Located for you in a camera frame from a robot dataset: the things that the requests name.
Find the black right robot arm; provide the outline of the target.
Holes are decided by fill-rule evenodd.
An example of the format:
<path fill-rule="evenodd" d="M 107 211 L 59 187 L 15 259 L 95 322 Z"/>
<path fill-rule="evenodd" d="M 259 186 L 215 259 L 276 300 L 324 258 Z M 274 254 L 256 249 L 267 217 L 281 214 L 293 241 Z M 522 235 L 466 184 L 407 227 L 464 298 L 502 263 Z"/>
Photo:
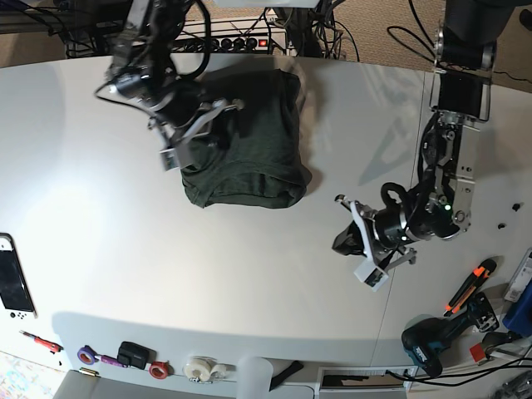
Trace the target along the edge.
<path fill-rule="evenodd" d="M 187 13 L 197 7 L 204 21 L 202 59 L 195 70 L 178 71 L 171 54 Z M 212 51 L 211 19 L 201 1 L 134 1 L 115 41 L 104 88 L 115 93 L 113 103 L 148 115 L 166 149 L 193 140 L 226 148 L 227 133 L 214 131 L 222 114 L 239 111 L 241 101 L 214 99 L 200 83 Z"/>

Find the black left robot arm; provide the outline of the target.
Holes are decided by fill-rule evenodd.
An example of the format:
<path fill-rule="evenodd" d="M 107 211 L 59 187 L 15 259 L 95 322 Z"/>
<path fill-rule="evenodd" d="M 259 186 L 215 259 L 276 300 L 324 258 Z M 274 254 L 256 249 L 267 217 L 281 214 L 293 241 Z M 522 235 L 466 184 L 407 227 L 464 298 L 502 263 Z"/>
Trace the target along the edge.
<path fill-rule="evenodd" d="M 407 246 L 437 237 L 453 239 L 470 225 L 477 126 L 490 118 L 497 41 L 522 1 L 448 1 L 436 37 L 418 41 L 434 66 L 431 117 L 419 140 L 416 184 L 381 187 L 383 209 L 339 195 L 353 221 L 333 241 L 344 256 L 363 256 L 380 269 Z"/>

